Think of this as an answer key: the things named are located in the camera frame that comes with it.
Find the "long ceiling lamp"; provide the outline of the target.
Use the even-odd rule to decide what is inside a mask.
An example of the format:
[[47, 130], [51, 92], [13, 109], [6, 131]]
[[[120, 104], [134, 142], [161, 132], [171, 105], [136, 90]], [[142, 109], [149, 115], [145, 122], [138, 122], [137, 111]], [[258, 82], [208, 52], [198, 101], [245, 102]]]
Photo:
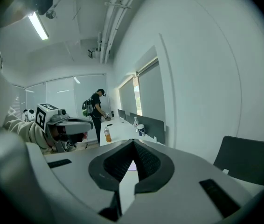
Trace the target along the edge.
[[37, 34], [42, 40], [47, 40], [49, 38], [47, 32], [45, 31], [41, 20], [39, 19], [36, 12], [34, 12], [32, 15], [28, 16], [30, 22], [32, 23], [33, 27], [35, 28]]

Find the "grey window blind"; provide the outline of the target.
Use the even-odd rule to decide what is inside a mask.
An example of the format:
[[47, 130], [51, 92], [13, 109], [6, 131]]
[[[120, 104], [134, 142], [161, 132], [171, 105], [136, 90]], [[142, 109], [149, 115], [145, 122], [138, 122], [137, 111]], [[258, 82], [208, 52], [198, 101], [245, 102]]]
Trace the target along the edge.
[[166, 124], [163, 84], [158, 62], [140, 74], [139, 91], [142, 115]]
[[130, 113], [137, 114], [136, 98], [132, 78], [119, 88], [119, 96], [121, 108], [123, 111], [125, 111], [126, 115], [130, 115]]

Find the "orange drink bottle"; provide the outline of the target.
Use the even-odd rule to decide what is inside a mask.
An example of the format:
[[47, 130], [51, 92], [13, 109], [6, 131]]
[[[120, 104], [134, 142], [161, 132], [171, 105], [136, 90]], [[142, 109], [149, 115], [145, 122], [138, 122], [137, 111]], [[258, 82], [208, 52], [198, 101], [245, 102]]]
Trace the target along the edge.
[[112, 141], [110, 130], [109, 130], [109, 128], [107, 126], [104, 128], [104, 135], [105, 135], [105, 138], [106, 138], [106, 142], [109, 143], [109, 142]]

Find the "white ceiling pipes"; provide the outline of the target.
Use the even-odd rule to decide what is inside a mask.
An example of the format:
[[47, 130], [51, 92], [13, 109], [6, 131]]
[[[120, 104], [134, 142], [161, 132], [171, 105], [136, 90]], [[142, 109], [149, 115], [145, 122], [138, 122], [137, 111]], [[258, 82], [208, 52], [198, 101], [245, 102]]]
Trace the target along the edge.
[[101, 64], [107, 63], [117, 29], [132, 0], [107, 0], [103, 29], [97, 36], [97, 55]]

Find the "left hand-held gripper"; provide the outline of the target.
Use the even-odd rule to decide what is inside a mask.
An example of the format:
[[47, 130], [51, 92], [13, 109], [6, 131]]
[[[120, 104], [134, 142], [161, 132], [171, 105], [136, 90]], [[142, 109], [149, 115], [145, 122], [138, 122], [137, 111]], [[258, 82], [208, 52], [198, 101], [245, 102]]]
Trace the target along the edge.
[[[41, 128], [44, 138], [50, 147], [55, 147], [57, 152], [67, 152], [71, 146], [76, 147], [70, 135], [87, 133], [93, 129], [93, 123], [89, 120], [61, 117], [57, 108], [51, 104], [38, 104], [35, 115], [35, 123]], [[50, 131], [51, 127], [56, 127], [59, 131], [56, 140]]]

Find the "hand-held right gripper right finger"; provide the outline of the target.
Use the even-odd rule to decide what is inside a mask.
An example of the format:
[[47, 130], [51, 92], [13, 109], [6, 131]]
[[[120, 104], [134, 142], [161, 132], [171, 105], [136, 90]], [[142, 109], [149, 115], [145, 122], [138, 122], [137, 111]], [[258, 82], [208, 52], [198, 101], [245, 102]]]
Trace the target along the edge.
[[207, 179], [213, 179], [241, 207], [252, 199], [241, 184], [205, 159], [154, 142], [143, 141], [143, 144], [170, 157], [174, 174], [157, 192], [137, 194], [122, 216], [124, 224], [215, 224], [222, 221], [222, 215], [199, 184]]

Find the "person's left forearm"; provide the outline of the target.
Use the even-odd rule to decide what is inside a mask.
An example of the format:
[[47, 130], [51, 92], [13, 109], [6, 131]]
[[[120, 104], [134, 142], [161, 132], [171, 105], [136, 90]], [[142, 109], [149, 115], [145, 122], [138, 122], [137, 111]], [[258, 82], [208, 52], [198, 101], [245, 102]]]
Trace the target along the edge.
[[16, 117], [16, 111], [12, 107], [9, 108], [5, 117], [3, 128], [16, 133], [24, 142], [37, 144], [42, 152], [49, 150], [49, 145], [44, 138], [41, 128], [33, 121], [25, 122]]

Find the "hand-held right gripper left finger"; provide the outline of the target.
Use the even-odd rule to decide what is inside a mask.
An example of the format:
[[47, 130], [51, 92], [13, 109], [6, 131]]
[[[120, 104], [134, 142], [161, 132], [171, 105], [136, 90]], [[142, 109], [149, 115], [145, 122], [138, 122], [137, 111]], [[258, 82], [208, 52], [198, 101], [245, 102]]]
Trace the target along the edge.
[[36, 144], [28, 143], [28, 155], [37, 182], [49, 202], [55, 223], [111, 223], [119, 222], [114, 192], [98, 187], [88, 168], [97, 156], [122, 142], [73, 151], [43, 155]]

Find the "white ceiling box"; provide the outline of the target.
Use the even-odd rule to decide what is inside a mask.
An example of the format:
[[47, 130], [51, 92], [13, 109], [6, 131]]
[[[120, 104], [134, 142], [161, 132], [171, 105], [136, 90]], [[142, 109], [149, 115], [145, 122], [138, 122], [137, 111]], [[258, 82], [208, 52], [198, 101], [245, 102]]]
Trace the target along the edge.
[[88, 49], [88, 57], [91, 59], [98, 59], [100, 57], [100, 51], [98, 48]]

